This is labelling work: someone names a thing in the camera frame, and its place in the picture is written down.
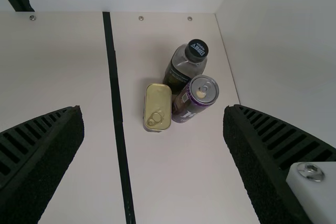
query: can label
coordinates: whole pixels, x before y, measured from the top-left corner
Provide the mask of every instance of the can label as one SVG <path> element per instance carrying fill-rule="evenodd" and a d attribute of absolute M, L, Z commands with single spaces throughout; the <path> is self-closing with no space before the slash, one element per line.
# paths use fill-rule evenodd
<path fill-rule="evenodd" d="M 185 85 L 191 80 L 189 76 L 179 72 L 170 61 L 166 72 L 164 73 L 163 84 L 169 86 L 173 95 L 177 95 Z"/>
<path fill-rule="evenodd" d="M 181 93 L 176 97 L 172 107 L 172 120 L 176 123 L 184 123 L 195 115 L 205 110 L 209 105 L 196 101 L 191 94 L 191 82 L 189 82 Z"/>

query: foam pad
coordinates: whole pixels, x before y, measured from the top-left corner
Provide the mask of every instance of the foam pad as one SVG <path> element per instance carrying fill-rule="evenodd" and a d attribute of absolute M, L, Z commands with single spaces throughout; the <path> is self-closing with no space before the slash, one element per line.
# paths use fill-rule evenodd
<path fill-rule="evenodd" d="M 286 183 L 288 169 L 296 162 L 333 160 L 336 150 L 293 125 L 241 105 L 225 109 L 223 133 L 260 223 L 311 224 Z"/>
<path fill-rule="evenodd" d="M 80 107 L 0 133 L 0 223 L 37 223 L 84 138 Z"/>

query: beverage can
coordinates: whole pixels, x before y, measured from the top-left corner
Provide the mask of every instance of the beverage can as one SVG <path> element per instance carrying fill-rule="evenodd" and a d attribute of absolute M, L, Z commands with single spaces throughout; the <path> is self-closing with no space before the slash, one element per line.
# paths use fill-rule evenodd
<path fill-rule="evenodd" d="M 217 82 L 204 75 L 194 77 L 176 97 L 172 120 L 184 123 L 215 103 L 219 95 Z"/>
<path fill-rule="evenodd" d="M 167 85 L 150 84 L 146 89 L 143 127 L 161 132 L 171 124 L 172 91 Z"/>

